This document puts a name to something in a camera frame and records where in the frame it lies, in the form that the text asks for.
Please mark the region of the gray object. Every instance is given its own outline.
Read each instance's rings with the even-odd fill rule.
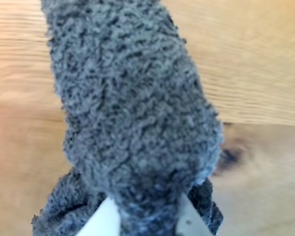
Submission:
[[[106,196],[122,236],[173,236],[189,198],[215,234],[209,176],[222,126],[157,0],[43,0],[73,165],[33,219],[34,236],[74,236]]]

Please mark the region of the light wood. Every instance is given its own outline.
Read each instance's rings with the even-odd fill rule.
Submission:
[[[295,0],[164,3],[224,121],[295,125]],[[69,169],[39,4],[0,0],[0,236],[30,236]],[[295,128],[234,125],[226,135],[226,147],[240,137],[252,152],[213,178],[221,235],[295,235]]]
[[[234,124],[225,135],[223,149],[242,155],[211,178],[220,235],[295,236],[295,127]]]
[[[163,2],[224,121],[295,125],[295,0]],[[39,4],[0,0],[0,100],[54,101]]]

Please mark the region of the wooden table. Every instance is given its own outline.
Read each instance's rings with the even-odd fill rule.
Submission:
[[[164,0],[238,161],[212,178],[222,236],[295,235],[295,0]],[[69,165],[39,0],[0,0],[0,236],[30,221]]]

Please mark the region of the white object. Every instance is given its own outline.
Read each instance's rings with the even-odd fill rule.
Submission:
[[[119,236],[120,215],[111,198],[106,198],[76,236]],[[188,197],[180,200],[177,236],[212,236]]]

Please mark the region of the fuzzy texture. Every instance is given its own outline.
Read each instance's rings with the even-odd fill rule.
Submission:
[[[43,0],[42,9],[64,152],[82,174],[62,181],[82,178],[95,202],[111,196],[122,236],[174,235],[182,193],[211,174],[222,142],[185,40],[157,0]]]

